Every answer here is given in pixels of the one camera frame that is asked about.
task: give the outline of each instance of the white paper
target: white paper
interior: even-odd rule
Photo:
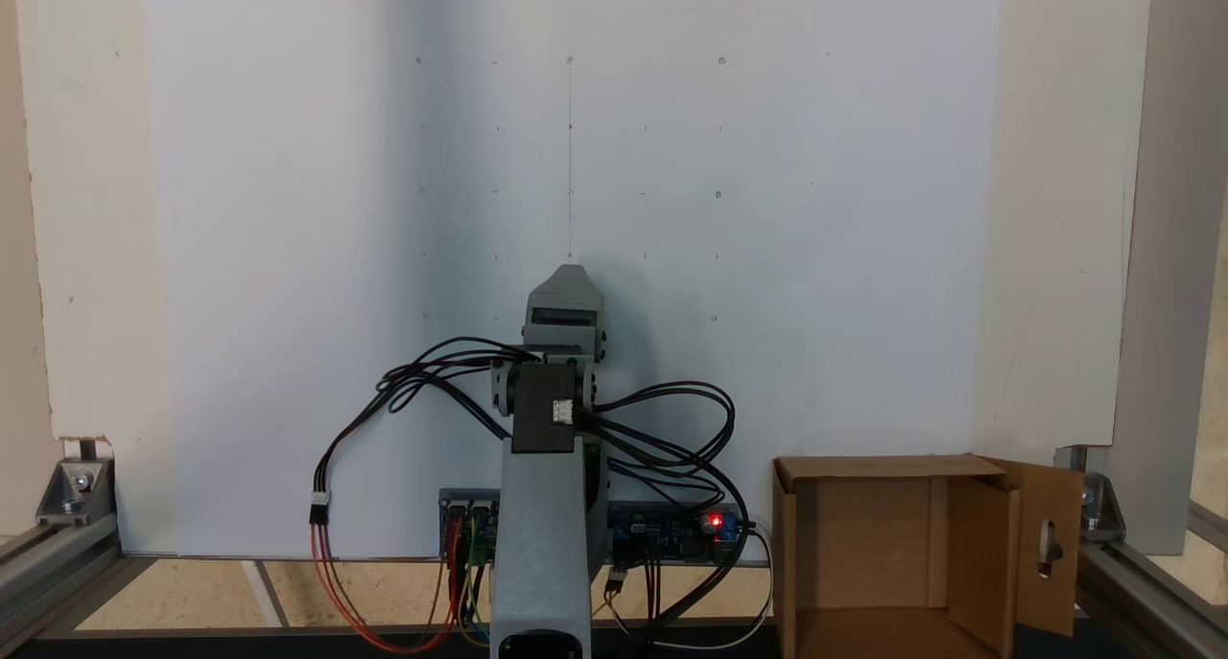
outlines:
[[[997,0],[146,5],[179,553],[306,555],[382,372],[517,341],[569,258],[605,295],[602,398],[728,389],[756,518],[781,454],[969,449]],[[334,459],[336,553],[436,555],[437,491],[499,455],[440,395],[373,420]]]

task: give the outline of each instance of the cardboard box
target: cardboard box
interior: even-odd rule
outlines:
[[[1083,476],[976,455],[779,458],[785,659],[1011,655],[1071,634]]]

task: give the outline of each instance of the circuit board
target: circuit board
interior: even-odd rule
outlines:
[[[467,528],[476,525],[475,562],[495,558],[499,539],[499,490],[440,490],[440,557],[448,558],[448,523],[460,518]],[[614,562],[642,561],[653,551],[663,563],[717,565],[733,551],[738,518],[727,506],[679,513],[678,507],[659,502],[610,503],[609,529]],[[462,533],[458,545],[468,558],[472,529]]]
[[[615,563],[642,561],[651,551],[663,563],[717,565],[738,538],[738,518],[722,506],[679,513],[668,503],[614,502],[609,523]]]
[[[445,561],[448,560],[448,524],[458,518],[464,528],[457,541],[460,563],[469,558],[474,529],[474,563],[481,566],[494,561],[495,540],[499,538],[499,490],[440,490],[440,558]]]

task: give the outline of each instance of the red wire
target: red wire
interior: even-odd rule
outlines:
[[[459,525],[452,524],[448,531],[448,562],[456,561],[457,553],[457,541],[460,539]],[[448,614],[443,622],[446,623],[442,632],[436,633],[425,644],[419,644],[415,647],[400,647],[395,644],[389,644],[382,637],[379,637],[354,607],[354,603],[350,601],[348,594],[345,594],[345,588],[341,587],[340,576],[336,573],[335,562],[333,560],[332,547],[328,541],[328,529],[322,525],[312,525],[311,528],[311,551],[312,551],[312,565],[316,568],[316,577],[319,578],[321,585],[324,588],[325,594],[328,594],[329,600],[333,606],[341,614],[345,622],[350,625],[351,628],[365,641],[370,642],[375,647],[389,652],[393,654],[420,654],[422,652],[429,652],[435,649],[435,647],[442,646],[443,641],[447,641],[448,636],[452,634],[452,627],[456,623],[457,615],[457,599],[452,595],[452,590],[456,589],[456,571],[449,569],[448,572]]]

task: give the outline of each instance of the orange wire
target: orange wire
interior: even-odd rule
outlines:
[[[457,533],[458,530],[453,529],[453,531],[448,536],[451,541],[451,547],[448,550],[449,561],[456,561],[457,540],[459,540]],[[335,562],[333,561],[332,547],[329,547],[328,535],[324,531],[324,528],[321,525],[312,525],[311,534],[312,534],[312,540],[311,540],[312,565],[316,568],[316,577],[319,578],[321,585],[324,588],[325,594],[328,594],[328,598],[333,603],[333,606],[335,606],[338,611],[341,611],[341,616],[345,619],[346,623],[350,625],[350,627],[354,628],[354,631],[359,633],[359,636],[361,636],[365,641],[378,647],[379,649],[383,649],[384,652],[389,652],[393,654],[419,654],[426,650],[435,649],[435,647],[442,644],[443,641],[452,634],[452,625],[456,623],[456,614],[457,614],[457,599],[453,599],[451,595],[451,590],[456,589],[454,571],[452,571],[448,576],[448,582],[449,582],[448,596],[451,599],[451,604],[448,606],[448,614],[443,619],[443,622],[447,623],[443,631],[436,633],[436,636],[425,644],[419,644],[415,647],[400,647],[395,644],[389,644],[384,642],[382,637],[379,637],[376,632],[373,632],[373,630],[371,630],[370,626],[365,623],[361,615],[357,612],[357,609],[354,607],[352,601],[349,600],[349,595],[345,594],[345,589],[341,587],[341,577],[338,574],[336,567],[334,565]],[[435,607],[438,604],[438,583],[443,572],[442,567],[443,562],[440,562],[440,576],[436,577],[435,600],[431,604],[431,616],[427,623],[433,623]],[[345,598],[345,601],[349,604],[341,603],[343,596]]]

